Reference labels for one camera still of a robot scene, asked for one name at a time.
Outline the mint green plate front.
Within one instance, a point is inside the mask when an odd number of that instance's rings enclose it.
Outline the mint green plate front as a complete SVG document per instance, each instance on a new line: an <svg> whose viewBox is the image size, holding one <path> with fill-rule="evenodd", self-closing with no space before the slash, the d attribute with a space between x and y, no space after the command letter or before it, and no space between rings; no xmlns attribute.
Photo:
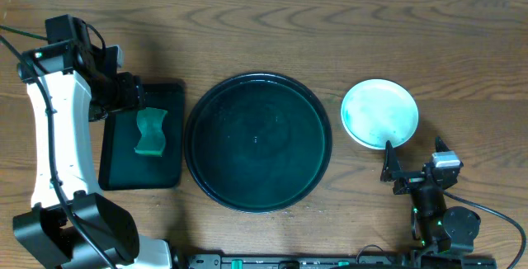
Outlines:
<svg viewBox="0 0 528 269"><path fill-rule="evenodd" d="M367 79L343 97L340 117L345 131L368 149L398 147L417 130L419 111L411 93L386 79Z"/></svg>

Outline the green scrubbing sponge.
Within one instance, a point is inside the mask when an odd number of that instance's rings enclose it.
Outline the green scrubbing sponge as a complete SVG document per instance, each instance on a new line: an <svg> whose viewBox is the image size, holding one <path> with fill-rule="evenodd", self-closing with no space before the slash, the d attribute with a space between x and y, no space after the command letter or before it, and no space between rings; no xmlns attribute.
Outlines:
<svg viewBox="0 0 528 269"><path fill-rule="evenodd" d="M162 157L166 147L163 121L167 111L147 107L137 113L136 123L140 132L134 151L143 156Z"/></svg>

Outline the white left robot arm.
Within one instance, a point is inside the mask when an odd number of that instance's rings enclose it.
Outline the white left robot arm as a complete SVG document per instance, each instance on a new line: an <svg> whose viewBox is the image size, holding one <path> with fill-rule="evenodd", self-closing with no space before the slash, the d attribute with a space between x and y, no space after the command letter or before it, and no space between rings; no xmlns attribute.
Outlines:
<svg viewBox="0 0 528 269"><path fill-rule="evenodd" d="M139 234L105 191L175 186L184 89L122 70L116 45L94 45L85 21L45 23L46 46L19 54L35 116L37 174L16 240L47 268L171 268L167 241Z"/></svg>

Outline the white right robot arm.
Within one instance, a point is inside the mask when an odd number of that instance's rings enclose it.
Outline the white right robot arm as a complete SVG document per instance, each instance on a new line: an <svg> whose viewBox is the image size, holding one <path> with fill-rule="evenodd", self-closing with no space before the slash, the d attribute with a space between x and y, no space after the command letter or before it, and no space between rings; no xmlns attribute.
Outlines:
<svg viewBox="0 0 528 269"><path fill-rule="evenodd" d="M436 151L420 171L405 172L393 145L385 144L380 180L392 182L395 195L410 195L412 200L412 236L422 248L411 253L419 263L424 256L469 254L479 234L480 217L465 207L447 207L445 190L455 185L463 163L441 138L435 139Z"/></svg>

